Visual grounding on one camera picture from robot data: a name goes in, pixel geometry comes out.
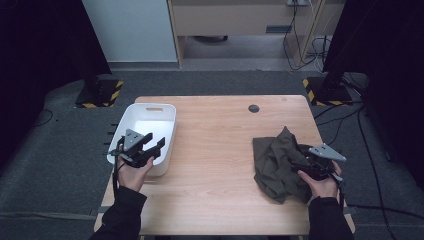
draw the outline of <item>olive green cloth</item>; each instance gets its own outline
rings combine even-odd
[[[283,203],[289,195],[307,203],[312,196],[311,189],[292,171],[289,159],[307,164],[304,154],[309,147],[298,145],[287,127],[277,137],[253,138],[254,179],[259,187],[279,203]]]

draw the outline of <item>white plastic bin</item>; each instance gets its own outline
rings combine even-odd
[[[131,104],[119,122],[109,151],[116,148],[117,142],[125,135],[128,128],[142,135],[153,133],[153,139],[143,147],[145,150],[156,146],[157,142],[165,137],[165,146],[161,148],[161,156],[153,161],[153,168],[148,173],[148,176],[162,176],[168,171],[171,158],[176,129],[175,117],[176,109],[170,104]],[[115,163],[114,156],[107,155],[107,160],[112,164]]]

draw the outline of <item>person's left hand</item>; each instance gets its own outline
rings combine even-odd
[[[153,167],[153,157],[147,160],[144,167],[133,168],[124,163],[121,157],[118,157],[118,166],[121,166],[118,174],[118,182],[120,186],[124,186],[136,192],[139,192],[146,180],[147,172]]]

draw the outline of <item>black curtain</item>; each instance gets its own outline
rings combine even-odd
[[[0,169],[49,91],[99,74],[110,69],[81,0],[0,0]]]
[[[334,33],[324,71],[364,73],[363,96],[388,158],[401,161],[424,187],[424,2],[348,0]]]

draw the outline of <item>white cabinet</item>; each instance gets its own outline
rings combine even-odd
[[[167,0],[83,0],[108,62],[177,62]]]

